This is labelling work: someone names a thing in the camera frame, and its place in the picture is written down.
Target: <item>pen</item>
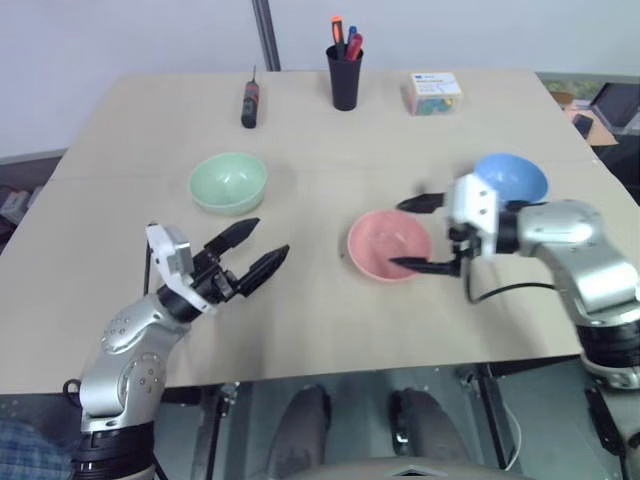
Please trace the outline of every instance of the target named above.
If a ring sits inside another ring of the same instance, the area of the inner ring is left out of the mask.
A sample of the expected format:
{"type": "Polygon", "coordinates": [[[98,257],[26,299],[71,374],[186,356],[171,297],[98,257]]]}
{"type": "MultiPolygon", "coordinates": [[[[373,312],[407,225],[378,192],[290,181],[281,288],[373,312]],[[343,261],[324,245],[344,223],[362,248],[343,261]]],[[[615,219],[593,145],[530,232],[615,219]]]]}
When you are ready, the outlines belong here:
{"type": "Polygon", "coordinates": [[[353,35],[353,40],[349,43],[349,48],[347,49],[347,60],[350,62],[355,62],[358,59],[358,55],[360,55],[360,50],[362,49],[362,35],[356,33],[353,35]]]}
{"type": "Polygon", "coordinates": [[[356,28],[355,25],[351,25],[349,27],[349,35],[347,36],[347,45],[349,45],[351,43],[351,40],[353,39],[353,36],[358,33],[358,29],[356,28]]]}
{"type": "Polygon", "coordinates": [[[333,43],[336,46],[336,59],[344,60],[344,35],[342,33],[342,17],[335,15],[331,18],[331,31],[333,33],[333,43]]]}

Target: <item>pink bowl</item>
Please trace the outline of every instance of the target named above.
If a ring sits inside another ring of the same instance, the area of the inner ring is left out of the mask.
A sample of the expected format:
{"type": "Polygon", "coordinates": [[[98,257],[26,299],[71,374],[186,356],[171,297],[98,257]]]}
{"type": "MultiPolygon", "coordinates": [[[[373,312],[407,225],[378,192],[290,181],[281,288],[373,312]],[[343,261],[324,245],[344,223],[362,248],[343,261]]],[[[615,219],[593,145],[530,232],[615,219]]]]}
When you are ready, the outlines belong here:
{"type": "Polygon", "coordinates": [[[348,249],[353,263],[368,276],[384,282],[399,282],[418,274],[390,262],[389,258],[429,258],[431,237],[406,213],[375,210],[353,224],[348,249]]]}

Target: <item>beige tabletop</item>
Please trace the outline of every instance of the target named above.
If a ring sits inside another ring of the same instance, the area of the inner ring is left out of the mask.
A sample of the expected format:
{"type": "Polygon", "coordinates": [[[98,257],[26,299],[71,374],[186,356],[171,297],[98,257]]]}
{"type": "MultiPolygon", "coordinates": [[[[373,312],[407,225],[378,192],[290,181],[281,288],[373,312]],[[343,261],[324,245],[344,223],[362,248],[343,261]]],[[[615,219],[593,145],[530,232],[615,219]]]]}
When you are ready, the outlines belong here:
{"type": "MultiPolygon", "coordinates": [[[[551,199],[598,208],[612,241],[640,264],[637,207],[537,78],[456,75],[460,111],[411,117],[400,91],[406,74],[363,72],[349,113],[331,107],[326,73],[263,74],[255,130],[240,126],[243,75],[120,82],[0,256],[0,393],[53,392],[82,375],[110,318],[141,294],[146,223],[180,227],[194,250],[232,223],[196,208],[186,182],[207,156],[238,150],[262,157],[270,178],[250,215],[260,225],[226,264],[241,274],[265,251],[288,243],[291,252],[249,299],[193,324],[171,355],[169,385],[579,352],[554,292],[514,291],[472,307],[458,279],[381,284],[345,255],[362,213],[441,191],[483,155],[510,151],[543,168],[551,199]]],[[[445,260],[443,212],[418,218],[435,259],[445,260]]],[[[550,280],[516,255],[474,267],[482,291],[550,280]]]]}

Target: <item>white wall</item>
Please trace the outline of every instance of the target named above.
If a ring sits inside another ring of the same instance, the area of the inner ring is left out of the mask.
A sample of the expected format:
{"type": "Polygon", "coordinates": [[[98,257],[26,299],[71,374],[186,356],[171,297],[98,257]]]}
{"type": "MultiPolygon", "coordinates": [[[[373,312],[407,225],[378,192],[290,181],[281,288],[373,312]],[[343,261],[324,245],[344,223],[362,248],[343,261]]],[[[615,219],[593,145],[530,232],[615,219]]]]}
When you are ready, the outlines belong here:
{"type": "Polygon", "coordinates": [[[250,0],[0,0],[0,159],[69,146],[122,75],[254,63],[250,0]]]}
{"type": "Polygon", "coordinates": [[[283,69],[326,68],[331,16],[363,68],[513,66],[640,75],[639,0],[270,0],[283,69]]]}

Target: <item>bowl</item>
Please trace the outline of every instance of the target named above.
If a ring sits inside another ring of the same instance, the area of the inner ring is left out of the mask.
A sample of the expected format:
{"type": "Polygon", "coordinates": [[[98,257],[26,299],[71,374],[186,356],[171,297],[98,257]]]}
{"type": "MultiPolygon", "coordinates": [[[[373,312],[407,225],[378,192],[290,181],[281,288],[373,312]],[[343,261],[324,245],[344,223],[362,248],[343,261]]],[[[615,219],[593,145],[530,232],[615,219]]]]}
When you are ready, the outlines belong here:
{"type": "Polygon", "coordinates": [[[399,282],[418,275],[393,262],[394,257],[431,255],[431,237],[420,223],[398,210],[375,210],[360,217],[347,239],[356,267],[383,282],[399,282]]]}
{"type": "Polygon", "coordinates": [[[242,215],[262,202],[267,169],[259,158],[246,153],[223,153],[198,165],[191,173],[189,191],[206,211],[242,215]]]}
{"type": "Polygon", "coordinates": [[[549,191],[540,167],[511,153],[487,155],[476,164],[475,173],[498,192],[503,205],[513,200],[536,203],[549,191]]]}

